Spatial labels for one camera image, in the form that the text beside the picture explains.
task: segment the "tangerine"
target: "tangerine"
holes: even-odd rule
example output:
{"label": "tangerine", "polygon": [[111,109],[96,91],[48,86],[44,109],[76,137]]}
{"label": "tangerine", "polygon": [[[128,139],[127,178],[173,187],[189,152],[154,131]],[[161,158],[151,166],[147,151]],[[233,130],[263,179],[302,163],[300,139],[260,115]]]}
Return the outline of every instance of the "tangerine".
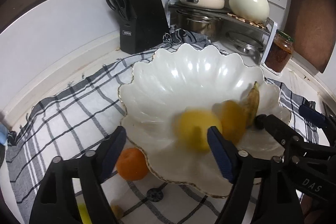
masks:
{"label": "tangerine", "polygon": [[130,181],[143,179],[149,171],[144,154],[135,147],[123,150],[115,167],[124,180]]}

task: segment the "scissors handle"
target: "scissors handle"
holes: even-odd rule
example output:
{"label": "scissors handle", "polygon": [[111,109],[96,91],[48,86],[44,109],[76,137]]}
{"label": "scissors handle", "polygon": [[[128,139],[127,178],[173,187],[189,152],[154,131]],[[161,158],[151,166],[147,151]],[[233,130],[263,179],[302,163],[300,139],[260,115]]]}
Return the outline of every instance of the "scissors handle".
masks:
{"label": "scissors handle", "polygon": [[108,6],[124,20],[129,21],[129,9],[127,0],[106,0]]}

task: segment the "white scalloped bowl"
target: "white scalloped bowl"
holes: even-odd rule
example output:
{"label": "white scalloped bowl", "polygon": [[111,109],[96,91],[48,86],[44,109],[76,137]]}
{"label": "white scalloped bowl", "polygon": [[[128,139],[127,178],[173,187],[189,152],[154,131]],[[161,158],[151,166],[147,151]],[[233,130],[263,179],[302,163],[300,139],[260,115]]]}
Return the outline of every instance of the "white scalloped bowl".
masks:
{"label": "white scalloped bowl", "polygon": [[[173,53],[158,49],[152,62],[135,63],[132,82],[119,88],[127,109],[121,125],[128,139],[145,154],[155,176],[224,198],[231,184],[221,176],[212,153],[180,147],[172,120],[187,107],[210,110],[225,100],[241,100],[255,81],[260,84],[258,114],[274,114],[289,123],[291,113],[279,104],[279,87],[267,84],[262,69],[247,67],[239,54],[224,56],[214,46],[196,50],[189,44]],[[247,130],[237,148],[263,159],[284,151],[265,130],[254,129]]]}

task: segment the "green lid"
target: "green lid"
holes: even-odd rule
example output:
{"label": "green lid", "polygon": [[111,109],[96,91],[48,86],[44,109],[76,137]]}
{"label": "green lid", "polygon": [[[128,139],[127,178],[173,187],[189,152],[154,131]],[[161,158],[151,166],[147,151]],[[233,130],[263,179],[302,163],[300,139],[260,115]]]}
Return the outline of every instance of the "green lid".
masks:
{"label": "green lid", "polygon": [[284,33],[283,31],[277,29],[277,34],[280,35],[281,37],[285,38],[286,40],[290,42],[294,42],[294,39],[291,38],[288,34]]}

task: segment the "glass jar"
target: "glass jar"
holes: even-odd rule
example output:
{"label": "glass jar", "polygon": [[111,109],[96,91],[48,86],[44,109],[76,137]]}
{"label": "glass jar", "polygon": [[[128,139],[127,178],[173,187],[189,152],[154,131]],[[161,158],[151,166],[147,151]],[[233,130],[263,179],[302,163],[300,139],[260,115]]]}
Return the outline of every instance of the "glass jar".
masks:
{"label": "glass jar", "polygon": [[265,65],[273,71],[280,73],[294,52],[293,42],[294,39],[289,35],[277,30],[265,60]]}

